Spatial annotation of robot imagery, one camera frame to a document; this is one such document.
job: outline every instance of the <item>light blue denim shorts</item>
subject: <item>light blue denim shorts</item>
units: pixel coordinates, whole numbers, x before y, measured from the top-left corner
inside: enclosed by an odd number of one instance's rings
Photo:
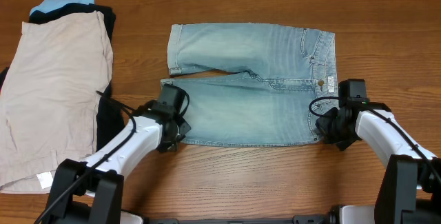
[[[334,34],[264,23],[173,25],[170,75],[223,70],[233,74],[163,79],[190,96],[184,143],[225,147],[305,145],[320,140],[309,103],[337,96]],[[325,113],[336,101],[313,106]]]

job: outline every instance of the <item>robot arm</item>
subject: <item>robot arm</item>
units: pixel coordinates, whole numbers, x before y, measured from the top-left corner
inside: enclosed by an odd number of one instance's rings
[[[386,118],[390,118],[391,121],[394,122],[412,140],[412,142],[418,146],[418,149],[429,160],[436,157],[432,152],[418,145],[418,143],[416,143],[416,141],[401,128],[391,112],[385,110],[378,110],[377,112]],[[355,132],[360,138],[366,141],[385,167],[387,167],[389,158],[392,154],[409,155],[414,159],[420,159],[420,156],[412,150],[397,130],[369,111],[361,111],[358,113]]]
[[[385,104],[369,102],[363,80],[339,83],[338,98],[334,99],[339,100],[340,109],[332,108],[316,121],[324,142],[336,144],[343,151],[363,139],[386,167],[386,173],[375,205],[338,207],[329,213],[328,223],[441,223],[441,185],[435,177],[435,173],[441,173],[441,160],[418,145]],[[432,199],[417,199],[417,189],[432,193]]]
[[[81,162],[64,160],[57,168],[46,210],[35,223],[144,223],[140,216],[121,211],[123,183],[149,152],[177,150],[191,129],[183,118],[187,107],[181,111],[185,97],[189,103],[184,90],[164,85],[158,100],[134,110],[133,119],[101,150]],[[74,202],[73,194],[93,196],[94,202],[91,207]]]

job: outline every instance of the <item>wooden table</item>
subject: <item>wooden table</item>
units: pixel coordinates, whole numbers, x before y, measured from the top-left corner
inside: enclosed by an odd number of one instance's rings
[[[10,64],[21,21],[43,0],[0,0],[0,68]],[[173,23],[256,22],[336,33],[338,78],[367,81],[421,145],[441,154],[441,0],[96,0],[117,15],[114,97],[138,106],[169,77]],[[384,168],[357,142],[219,148],[182,145],[145,157],[125,182],[123,207],[154,218],[258,218],[374,204]],[[0,223],[31,223],[46,195],[0,194]],[[81,199],[91,203],[90,198]]]

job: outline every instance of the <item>denim shorts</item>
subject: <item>denim shorts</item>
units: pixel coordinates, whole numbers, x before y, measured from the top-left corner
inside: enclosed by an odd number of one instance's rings
[[[309,103],[337,96],[334,34],[264,23],[173,25],[170,75],[223,70],[231,75],[163,79],[190,96],[184,143],[225,147],[304,145],[320,140]],[[313,106],[325,113],[335,101]]]

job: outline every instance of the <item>white label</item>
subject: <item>white label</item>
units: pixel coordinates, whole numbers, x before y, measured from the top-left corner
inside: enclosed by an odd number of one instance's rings
[[[334,93],[335,89],[334,89],[334,77],[328,77],[328,92],[329,93]]]
[[[40,181],[41,189],[52,186],[52,182],[54,182],[54,179],[52,178],[52,174],[50,172],[37,174],[37,178]]]

